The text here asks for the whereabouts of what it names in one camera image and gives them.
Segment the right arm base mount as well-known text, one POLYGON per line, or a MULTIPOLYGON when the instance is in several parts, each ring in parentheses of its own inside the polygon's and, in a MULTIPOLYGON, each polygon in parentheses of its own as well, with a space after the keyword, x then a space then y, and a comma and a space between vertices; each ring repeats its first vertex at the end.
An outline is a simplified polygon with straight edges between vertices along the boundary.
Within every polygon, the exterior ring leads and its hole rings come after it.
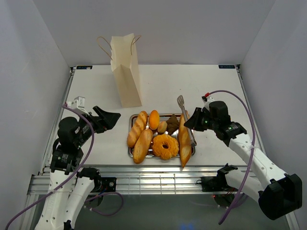
POLYGON ((213 192, 213 198, 217 205, 228 208, 235 198, 236 188, 220 182, 217 176, 203 176, 196 181, 203 192, 213 192))

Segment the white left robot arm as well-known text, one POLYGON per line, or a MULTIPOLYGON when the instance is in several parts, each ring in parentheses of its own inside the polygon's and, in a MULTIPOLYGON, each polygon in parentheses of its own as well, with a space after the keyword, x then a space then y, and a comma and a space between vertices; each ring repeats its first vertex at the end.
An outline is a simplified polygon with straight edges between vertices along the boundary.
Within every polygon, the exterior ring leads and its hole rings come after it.
POLYGON ((65 108, 79 116, 63 118, 58 125, 50 164, 48 197, 35 229, 72 230, 75 221, 91 192, 102 194, 106 181, 100 171, 93 167, 82 167, 88 158, 82 146, 95 134, 111 130, 121 117, 119 113, 106 112, 93 107, 96 115, 82 107, 65 108))

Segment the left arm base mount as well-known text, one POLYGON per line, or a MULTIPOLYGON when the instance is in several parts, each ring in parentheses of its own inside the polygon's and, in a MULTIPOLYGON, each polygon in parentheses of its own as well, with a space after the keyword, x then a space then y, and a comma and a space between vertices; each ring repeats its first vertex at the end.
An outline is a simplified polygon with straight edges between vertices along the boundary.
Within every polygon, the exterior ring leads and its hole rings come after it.
MULTIPOLYGON (((115 192, 116 183, 116 177, 99 177, 97 183, 94 184, 94 189, 91 191, 87 199, 90 199, 105 192, 115 192)), ((91 201, 86 201, 85 205, 92 208, 98 207, 102 203, 103 199, 104 197, 101 196, 91 201)))

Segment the metal tongs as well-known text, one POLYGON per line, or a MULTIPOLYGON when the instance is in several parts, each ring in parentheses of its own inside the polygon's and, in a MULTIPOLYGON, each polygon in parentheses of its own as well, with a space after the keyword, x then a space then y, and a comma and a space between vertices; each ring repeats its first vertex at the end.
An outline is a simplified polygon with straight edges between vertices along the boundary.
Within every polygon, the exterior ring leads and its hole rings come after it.
MULTIPOLYGON (((182 95, 180 95, 179 97, 177 97, 177 103, 178 103, 178 106, 179 108, 181 109, 182 111, 182 114, 183 114, 183 117, 184 117, 184 123, 188 121, 188 113, 185 109, 185 106, 184 106, 184 98, 182 95)), ((191 131, 191 129, 187 128, 187 131, 188 131, 188 135, 189 135, 189 139, 190 139, 190 144, 191 144, 191 147, 196 147, 197 146, 197 142, 195 140, 195 137, 194 137, 194 134, 193 132, 191 131)))

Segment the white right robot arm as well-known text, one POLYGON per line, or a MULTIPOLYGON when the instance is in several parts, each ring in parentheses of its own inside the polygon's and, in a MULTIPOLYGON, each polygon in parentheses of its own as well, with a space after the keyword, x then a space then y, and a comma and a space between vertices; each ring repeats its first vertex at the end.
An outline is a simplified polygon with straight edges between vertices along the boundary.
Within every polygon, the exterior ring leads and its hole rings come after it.
POLYGON ((289 175, 275 165, 260 149, 256 148, 247 131, 231 121, 228 108, 222 101, 206 101, 197 107, 184 126, 194 131, 214 131, 219 140, 234 151, 245 163, 250 164, 256 178, 245 178, 233 165, 218 170, 217 186, 222 190, 238 189, 255 200, 262 212, 271 220, 282 217, 302 207, 302 180, 289 175))

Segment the beige paper bag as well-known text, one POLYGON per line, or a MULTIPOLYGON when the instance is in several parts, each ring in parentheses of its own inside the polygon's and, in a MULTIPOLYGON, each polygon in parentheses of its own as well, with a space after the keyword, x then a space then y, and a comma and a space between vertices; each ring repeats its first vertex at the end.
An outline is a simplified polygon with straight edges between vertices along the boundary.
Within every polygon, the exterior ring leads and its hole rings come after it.
POLYGON ((112 36, 111 41, 99 36, 96 42, 110 58, 110 66, 116 81, 121 105, 124 108, 142 106, 141 78, 137 57, 136 42, 141 35, 112 36), (108 53, 100 44, 104 39, 111 52, 108 53))

